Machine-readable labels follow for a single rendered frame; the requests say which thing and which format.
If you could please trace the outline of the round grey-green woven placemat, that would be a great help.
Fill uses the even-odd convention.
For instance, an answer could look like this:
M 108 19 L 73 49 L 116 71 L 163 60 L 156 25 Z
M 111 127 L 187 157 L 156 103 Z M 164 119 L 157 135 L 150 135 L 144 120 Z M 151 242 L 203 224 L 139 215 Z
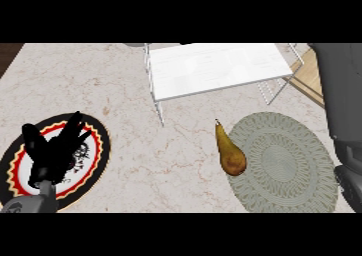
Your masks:
M 339 201 L 334 161 L 318 136 L 293 117 L 259 112 L 235 124 L 229 138 L 247 170 L 228 178 L 253 213 L 331 213 Z

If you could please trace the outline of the black red white round plate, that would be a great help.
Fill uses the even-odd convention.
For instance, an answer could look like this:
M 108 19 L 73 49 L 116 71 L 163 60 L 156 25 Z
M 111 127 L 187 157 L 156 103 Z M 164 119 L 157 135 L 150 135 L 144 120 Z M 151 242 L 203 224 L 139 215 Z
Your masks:
M 82 133 L 92 132 L 73 157 L 73 166 L 57 185 L 58 209 L 70 207 L 94 188 L 110 162 L 111 142 L 108 129 L 91 115 Z M 26 151 L 24 137 L 18 136 L 0 159 L 0 205 L 18 196 L 33 196 L 40 190 L 29 185 L 33 160 Z

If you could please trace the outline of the pale wooden board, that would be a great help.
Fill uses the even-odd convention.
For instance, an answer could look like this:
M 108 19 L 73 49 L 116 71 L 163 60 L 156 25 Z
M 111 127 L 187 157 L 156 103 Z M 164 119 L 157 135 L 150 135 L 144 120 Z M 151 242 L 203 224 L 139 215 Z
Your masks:
M 302 59 L 303 62 L 296 61 L 291 66 L 296 72 L 291 85 L 321 107 L 325 107 L 318 60 L 312 49 L 303 54 Z

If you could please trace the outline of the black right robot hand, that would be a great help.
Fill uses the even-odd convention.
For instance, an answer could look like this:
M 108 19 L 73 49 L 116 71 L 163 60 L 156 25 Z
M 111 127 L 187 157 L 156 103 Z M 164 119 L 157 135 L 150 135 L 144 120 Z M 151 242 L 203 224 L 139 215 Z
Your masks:
M 346 166 L 336 167 L 337 181 L 343 189 L 345 199 L 356 213 L 362 213 L 362 175 Z

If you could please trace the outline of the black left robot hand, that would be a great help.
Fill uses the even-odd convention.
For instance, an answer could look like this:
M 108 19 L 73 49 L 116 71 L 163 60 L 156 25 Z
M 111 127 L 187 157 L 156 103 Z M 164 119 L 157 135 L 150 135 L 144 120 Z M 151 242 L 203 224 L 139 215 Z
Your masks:
M 91 131 L 82 134 L 85 126 L 83 114 L 76 112 L 60 135 L 46 140 L 39 128 L 31 123 L 23 125 L 26 151 L 33 160 L 29 180 L 29 185 L 33 188 L 39 188 L 43 181 L 51 181 L 54 185 L 62 182 L 74 153 L 92 135 Z

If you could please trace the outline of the brown pear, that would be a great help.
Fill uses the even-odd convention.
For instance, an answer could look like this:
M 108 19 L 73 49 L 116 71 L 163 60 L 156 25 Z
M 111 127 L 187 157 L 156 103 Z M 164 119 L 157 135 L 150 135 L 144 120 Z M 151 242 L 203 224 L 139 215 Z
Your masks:
M 241 148 L 234 144 L 220 121 L 216 121 L 216 140 L 222 168 L 231 176 L 240 176 L 247 169 L 247 157 Z

